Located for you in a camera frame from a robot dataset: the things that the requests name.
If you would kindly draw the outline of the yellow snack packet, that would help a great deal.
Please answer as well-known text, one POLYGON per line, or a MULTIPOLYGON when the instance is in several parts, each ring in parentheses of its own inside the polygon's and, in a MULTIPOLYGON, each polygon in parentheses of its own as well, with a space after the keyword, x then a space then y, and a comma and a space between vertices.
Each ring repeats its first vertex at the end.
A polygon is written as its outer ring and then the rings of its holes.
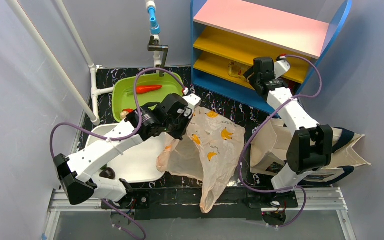
POLYGON ((248 71, 251 67, 239 62, 231 61, 228 64, 228 75, 232 78, 241 79, 246 81, 247 78, 244 76, 244 73, 248 71))

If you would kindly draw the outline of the banana print plastic bag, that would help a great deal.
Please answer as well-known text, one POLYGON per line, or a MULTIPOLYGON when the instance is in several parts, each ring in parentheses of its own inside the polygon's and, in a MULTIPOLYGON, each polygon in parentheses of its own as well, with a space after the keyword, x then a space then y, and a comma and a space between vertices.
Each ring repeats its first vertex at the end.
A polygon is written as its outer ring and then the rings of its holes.
POLYGON ((202 182, 200 211, 209 213, 228 186, 245 145, 246 129, 204 107, 197 107, 181 140, 167 135, 156 168, 202 182))

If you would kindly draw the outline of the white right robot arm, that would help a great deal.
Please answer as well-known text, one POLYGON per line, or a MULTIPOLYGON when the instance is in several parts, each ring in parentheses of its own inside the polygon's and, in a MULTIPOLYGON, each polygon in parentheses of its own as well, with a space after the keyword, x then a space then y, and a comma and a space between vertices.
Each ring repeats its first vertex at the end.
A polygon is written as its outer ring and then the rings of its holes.
POLYGON ((281 54, 276 60, 257 57, 243 74, 256 93, 274 109, 268 118, 278 115, 292 136, 286 164, 271 180, 271 193, 286 193, 297 188, 312 172, 328 166, 333 153, 332 128, 310 117, 298 102, 301 95, 293 95, 280 78, 291 68, 288 57, 288 54, 281 54))

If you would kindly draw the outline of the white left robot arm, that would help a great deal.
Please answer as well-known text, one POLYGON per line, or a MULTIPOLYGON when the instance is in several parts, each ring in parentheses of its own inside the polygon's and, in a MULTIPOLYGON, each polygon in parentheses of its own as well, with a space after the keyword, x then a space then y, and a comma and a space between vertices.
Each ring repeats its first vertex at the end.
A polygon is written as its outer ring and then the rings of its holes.
POLYGON ((129 113, 105 135, 69 156, 53 157, 58 179, 72 205, 90 198, 119 202, 132 183, 152 182, 167 136, 181 140, 201 99, 167 95, 129 113))

